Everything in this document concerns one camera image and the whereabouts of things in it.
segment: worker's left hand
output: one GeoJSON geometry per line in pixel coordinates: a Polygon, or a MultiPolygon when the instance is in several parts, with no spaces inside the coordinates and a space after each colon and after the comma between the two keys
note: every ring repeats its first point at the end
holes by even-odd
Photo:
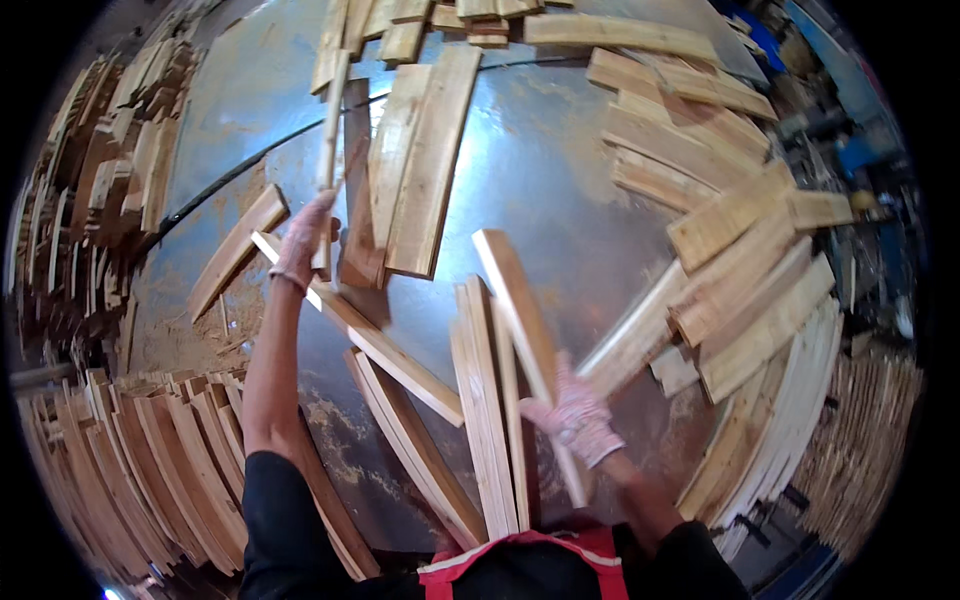
{"type": "Polygon", "coordinates": [[[570,355],[557,352],[557,408],[538,398],[520,401],[520,413],[556,438],[589,468],[627,444],[611,428],[612,414],[589,382],[570,368],[570,355]]]}
{"type": "Polygon", "coordinates": [[[270,270],[270,276],[286,277],[294,282],[305,296],[313,278],[310,259],[317,251],[324,228],[330,227],[331,240],[334,239],[334,232],[340,229],[340,221],[329,218],[330,208],[336,199],[336,193],[332,189],[322,190],[297,213],[290,221],[287,234],[283,236],[280,256],[270,270]]]}

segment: hand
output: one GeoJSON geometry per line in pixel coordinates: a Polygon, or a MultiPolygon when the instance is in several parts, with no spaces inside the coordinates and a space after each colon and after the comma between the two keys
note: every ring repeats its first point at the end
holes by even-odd
{"type": "Polygon", "coordinates": [[[286,277],[295,283],[305,296],[313,278],[310,259],[317,251],[324,227],[331,228],[331,239],[334,232],[340,228],[339,220],[329,218],[330,208],[336,200],[336,193],[332,189],[322,190],[297,213],[290,222],[287,234],[283,236],[280,256],[269,272],[270,276],[286,277]]]}
{"type": "Polygon", "coordinates": [[[551,409],[545,400],[524,398],[520,413],[568,447],[589,468],[627,445],[610,429],[612,415],[606,402],[597,399],[589,383],[573,373],[566,352],[557,352],[555,389],[557,408],[551,409]]]}

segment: metal table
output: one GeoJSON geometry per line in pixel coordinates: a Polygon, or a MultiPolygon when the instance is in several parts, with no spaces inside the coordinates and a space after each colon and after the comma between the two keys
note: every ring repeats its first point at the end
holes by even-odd
{"type": "MultiPolygon", "coordinates": [[[[222,368],[237,364],[245,358],[243,351],[249,351],[249,345],[223,356],[215,350],[255,335],[266,293],[267,261],[262,256],[249,260],[225,292],[228,318],[236,325],[229,335],[223,332],[216,306],[192,327],[182,313],[206,261],[266,182],[280,186],[293,212],[312,197],[321,131],[304,124],[325,110],[304,90],[314,59],[312,42],[309,49],[296,50],[300,39],[307,39],[306,31],[319,31],[315,14],[319,9],[308,6],[312,4],[268,2],[218,38],[206,58],[195,85],[204,84],[191,90],[191,106],[184,117],[170,199],[196,198],[202,186],[220,178],[227,182],[211,188],[212,193],[173,226],[151,250],[134,281],[132,290],[140,302],[134,371],[222,368]],[[266,88],[272,92],[265,95],[250,82],[216,75],[217,63],[211,61],[226,52],[218,49],[224,39],[243,46],[235,49],[234,65],[246,65],[247,75],[258,81],[287,82],[289,93],[269,84],[266,88]],[[214,81],[219,92],[208,87],[214,81]],[[251,93],[246,98],[240,94],[244,85],[251,93]],[[228,110],[241,105],[243,109],[228,110]],[[222,135],[211,135],[210,128],[217,126],[222,135]],[[237,168],[249,163],[249,168],[237,168]],[[231,171],[239,175],[225,178],[231,171]]],[[[421,60],[434,60],[442,40],[439,33],[428,35],[421,60]]],[[[393,73],[374,59],[377,46],[378,42],[367,44],[363,60],[350,74],[352,79],[370,78],[372,98],[382,96],[393,79],[393,73]]],[[[575,361],[586,356],[654,285],[671,260],[664,226],[675,215],[610,181],[611,151],[599,133],[613,95],[586,80],[585,60],[537,62],[538,58],[522,44],[485,52],[434,279],[392,276],[383,292],[342,288],[361,312],[452,389],[456,382],[447,337],[456,312],[452,284],[464,281],[469,273],[483,274],[469,239],[477,229],[501,228],[510,234],[557,345],[568,348],[575,361]]],[[[372,103],[374,125],[382,104],[382,99],[372,103]]],[[[342,198],[335,214],[349,235],[342,198]]],[[[278,231],[285,229],[284,224],[278,231]]],[[[340,245],[334,245],[334,260],[339,250],[340,245]]],[[[348,346],[326,317],[304,304],[298,339],[300,405],[314,441],[371,547],[430,552],[443,527],[356,390],[343,364],[348,346]]],[[[414,405],[446,463],[479,507],[465,431],[453,428],[418,400],[414,405]]],[[[666,400],[652,377],[644,374],[612,409],[614,426],[626,438],[639,467],[659,479],[668,493],[678,493],[696,469],[717,416],[700,387],[666,400]]],[[[542,434],[537,453],[541,519],[549,523],[567,516],[570,505],[542,434]]],[[[622,520],[612,487],[603,478],[589,512],[606,523],[622,520]]]]}

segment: glove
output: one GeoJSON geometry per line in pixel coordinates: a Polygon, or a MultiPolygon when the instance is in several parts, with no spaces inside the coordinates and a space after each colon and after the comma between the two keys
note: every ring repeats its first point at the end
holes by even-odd
{"type": "Polygon", "coordinates": [[[320,244],[324,227],[339,229],[339,221],[330,223],[330,208],[337,199],[332,189],[321,191],[310,204],[303,207],[290,222],[287,234],[283,236],[280,256],[268,272],[270,277],[283,276],[295,283],[306,296],[307,287],[313,279],[310,259],[320,244]]]}
{"type": "Polygon", "coordinates": [[[557,408],[537,398],[520,401],[520,414],[556,438],[594,468],[611,452],[625,447],[623,438],[610,429],[613,415],[589,383],[570,368],[570,355],[557,352],[557,408]]]}

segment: person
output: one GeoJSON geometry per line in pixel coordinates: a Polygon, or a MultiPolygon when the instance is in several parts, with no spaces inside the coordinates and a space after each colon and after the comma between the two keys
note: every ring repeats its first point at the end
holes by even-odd
{"type": "Polygon", "coordinates": [[[301,473],[297,326],[313,276],[310,257],[334,201],[331,191],[291,221],[270,270],[269,298],[244,391],[247,455],[241,598],[747,598],[706,527],[685,522],[644,477],[610,427],[611,413],[560,354],[558,407],[534,398],[521,412],[619,490],[629,527],[548,536],[523,532],[493,540],[417,573],[354,583],[337,558],[301,473]]]}

